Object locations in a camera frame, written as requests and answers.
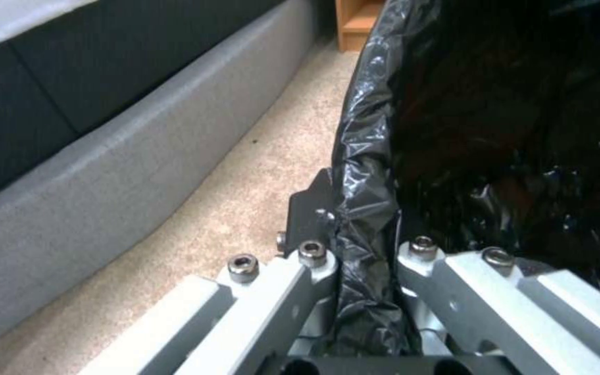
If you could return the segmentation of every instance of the hex socket bolt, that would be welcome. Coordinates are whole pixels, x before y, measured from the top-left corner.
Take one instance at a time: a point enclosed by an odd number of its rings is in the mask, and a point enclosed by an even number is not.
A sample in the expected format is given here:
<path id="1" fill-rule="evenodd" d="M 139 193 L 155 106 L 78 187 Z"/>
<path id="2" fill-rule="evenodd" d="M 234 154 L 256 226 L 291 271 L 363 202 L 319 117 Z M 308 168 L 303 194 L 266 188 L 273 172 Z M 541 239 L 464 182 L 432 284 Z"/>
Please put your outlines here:
<path id="1" fill-rule="evenodd" d="M 305 241 L 298 247 L 298 259 L 309 268 L 321 267 L 327 261 L 326 247 L 318 241 Z"/>
<path id="2" fill-rule="evenodd" d="M 283 253 L 286 250 L 286 232 L 277 232 L 277 251 Z"/>
<path id="3" fill-rule="evenodd" d="M 515 265 L 515 257 L 497 246 L 490 246 L 483 249 L 483 260 L 502 276 L 510 275 Z"/>
<path id="4" fill-rule="evenodd" d="M 410 251 L 423 260 L 432 260 L 436 257 L 438 247 L 430 237 L 419 235 L 411 243 Z"/>
<path id="5" fill-rule="evenodd" d="M 228 273 L 236 283 L 250 283 L 259 275 L 258 259 L 252 254 L 237 254 L 228 259 Z"/>

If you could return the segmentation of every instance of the gray upholstered bed base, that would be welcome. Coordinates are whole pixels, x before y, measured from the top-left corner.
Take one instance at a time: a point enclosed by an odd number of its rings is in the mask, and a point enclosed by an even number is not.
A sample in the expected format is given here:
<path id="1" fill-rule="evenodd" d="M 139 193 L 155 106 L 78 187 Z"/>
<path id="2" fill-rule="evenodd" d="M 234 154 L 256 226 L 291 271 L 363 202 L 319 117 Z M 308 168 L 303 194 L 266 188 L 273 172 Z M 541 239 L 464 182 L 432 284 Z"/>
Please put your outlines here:
<path id="1" fill-rule="evenodd" d="M 0 192 L 0 335 L 184 202 L 293 76 L 320 1 L 270 10 Z"/>

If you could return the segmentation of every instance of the black garbage bag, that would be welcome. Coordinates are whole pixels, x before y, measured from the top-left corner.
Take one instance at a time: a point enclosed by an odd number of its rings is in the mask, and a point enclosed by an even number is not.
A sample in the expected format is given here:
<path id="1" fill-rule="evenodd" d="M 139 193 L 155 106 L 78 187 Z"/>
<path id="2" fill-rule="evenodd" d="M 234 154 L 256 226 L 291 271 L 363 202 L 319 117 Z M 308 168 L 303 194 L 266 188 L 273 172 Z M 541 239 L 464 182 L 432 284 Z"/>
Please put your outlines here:
<path id="1" fill-rule="evenodd" d="M 600 0 L 388 0 L 337 133 L 329 352 L 419 352 L 400 213 L 446 252 L 498 245 L 600 289 Z"/>

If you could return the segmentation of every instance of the carpet floor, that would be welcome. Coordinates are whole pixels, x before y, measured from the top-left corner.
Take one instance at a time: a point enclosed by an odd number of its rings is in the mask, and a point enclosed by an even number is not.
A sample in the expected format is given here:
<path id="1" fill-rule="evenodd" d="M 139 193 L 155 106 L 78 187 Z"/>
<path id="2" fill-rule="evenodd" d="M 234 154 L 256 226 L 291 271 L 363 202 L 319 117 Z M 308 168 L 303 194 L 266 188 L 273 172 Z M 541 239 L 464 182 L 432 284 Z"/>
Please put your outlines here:
<path id="1" fill-rule="evenodd" d="M 0 373 L 77 373 L 188 274 L 276 254 L 288 198 L 329 166 L 357 53 L 320 42 L 279 99 L 183 206 L 138 245 L 0 337 Z"/>

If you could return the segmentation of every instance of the wooden shelf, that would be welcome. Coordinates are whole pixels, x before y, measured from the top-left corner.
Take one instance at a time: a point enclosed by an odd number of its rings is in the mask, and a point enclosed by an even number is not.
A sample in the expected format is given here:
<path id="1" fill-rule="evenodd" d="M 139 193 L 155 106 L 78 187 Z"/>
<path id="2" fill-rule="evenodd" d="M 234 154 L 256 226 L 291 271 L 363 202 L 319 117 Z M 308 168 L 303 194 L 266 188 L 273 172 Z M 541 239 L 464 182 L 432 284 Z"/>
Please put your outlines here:
<path id="1" fill-rule="evenodd" d="M 367 42 L 385 0 L 335 0 L 341 51 L 359 51 Z"/>
<path id="2" fill-rule="evenodd" d="M 360 8 L 358 12 L 353 16 L 352 19 L 348 20 L 342 30 L 345 33 L 368 33 L 374 28 L 374 22 L 383 4 L 380 3 L 369 3 L 364 7 Z"/>

